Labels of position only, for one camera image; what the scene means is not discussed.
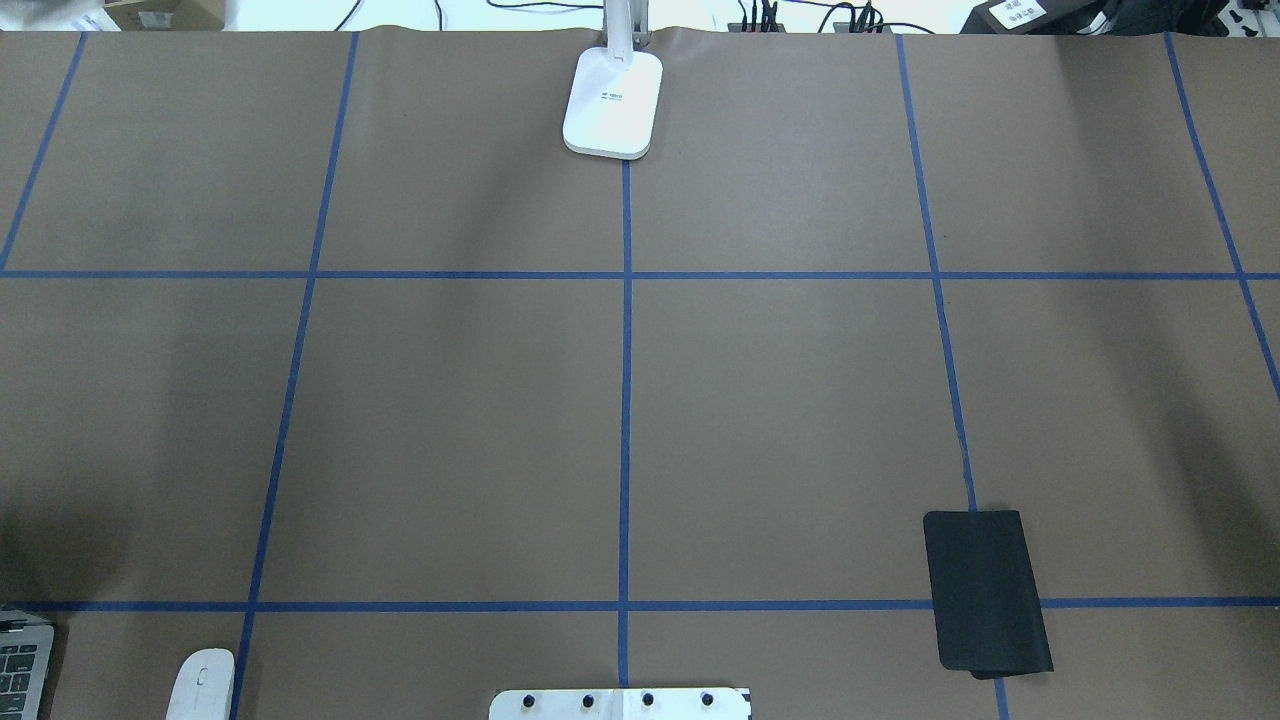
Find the grey laptop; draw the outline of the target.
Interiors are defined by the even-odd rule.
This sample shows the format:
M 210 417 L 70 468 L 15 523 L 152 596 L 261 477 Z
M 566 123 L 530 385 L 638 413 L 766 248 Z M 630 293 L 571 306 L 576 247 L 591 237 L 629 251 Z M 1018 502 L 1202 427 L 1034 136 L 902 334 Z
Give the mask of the grey laptop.
M 1 719 L 38 719 L 56 628 L 19 609 L 1 611 Z

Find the white desk lamp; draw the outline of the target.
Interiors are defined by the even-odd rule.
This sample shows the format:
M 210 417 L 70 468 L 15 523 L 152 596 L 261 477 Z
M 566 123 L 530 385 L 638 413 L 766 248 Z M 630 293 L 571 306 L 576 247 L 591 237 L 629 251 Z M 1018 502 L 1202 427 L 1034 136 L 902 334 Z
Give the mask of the white desk lamp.
M 664 65 L 646 50 L 649 1 L 605 1 L 605 44 L 580 54 L 562 123 L 581 155 L 634 161 L 652 147 Z

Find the black mouse pad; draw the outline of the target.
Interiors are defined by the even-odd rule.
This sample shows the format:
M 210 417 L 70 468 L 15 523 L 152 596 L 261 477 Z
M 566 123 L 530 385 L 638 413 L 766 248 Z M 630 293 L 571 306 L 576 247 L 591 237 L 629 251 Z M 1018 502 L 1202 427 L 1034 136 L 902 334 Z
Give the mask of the black mouse pad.
M 1020 512 L 934 510 L 922 525 L 941 666 L 978 680 L 1053 671 Z

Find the cardboard box on desk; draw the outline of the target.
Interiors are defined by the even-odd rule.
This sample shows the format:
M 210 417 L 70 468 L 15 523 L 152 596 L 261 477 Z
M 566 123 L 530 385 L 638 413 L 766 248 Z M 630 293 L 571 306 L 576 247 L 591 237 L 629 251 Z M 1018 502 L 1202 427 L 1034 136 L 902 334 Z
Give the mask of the cardboard box on desk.
M 223 31 L 227 1 L 105 1 L 104 10 L 120 31 Z

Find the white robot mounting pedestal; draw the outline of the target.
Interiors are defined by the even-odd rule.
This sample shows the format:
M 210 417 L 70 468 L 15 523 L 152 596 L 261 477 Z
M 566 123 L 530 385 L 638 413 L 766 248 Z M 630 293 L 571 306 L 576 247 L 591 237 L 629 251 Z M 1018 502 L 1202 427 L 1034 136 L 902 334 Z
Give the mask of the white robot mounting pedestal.
M 750 691 L 730 687 L 509 689 L 489 719 L 751 719 Z

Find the white wireless mouse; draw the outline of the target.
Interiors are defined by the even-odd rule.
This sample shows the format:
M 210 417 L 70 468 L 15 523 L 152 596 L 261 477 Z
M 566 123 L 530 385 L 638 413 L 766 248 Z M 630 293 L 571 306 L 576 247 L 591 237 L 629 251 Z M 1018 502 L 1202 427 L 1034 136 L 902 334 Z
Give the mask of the white wireless mouse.
M 175 676 L 165 719 L 229 719 L 234 676 L 236 660 L 229 650 L 193 652 Z

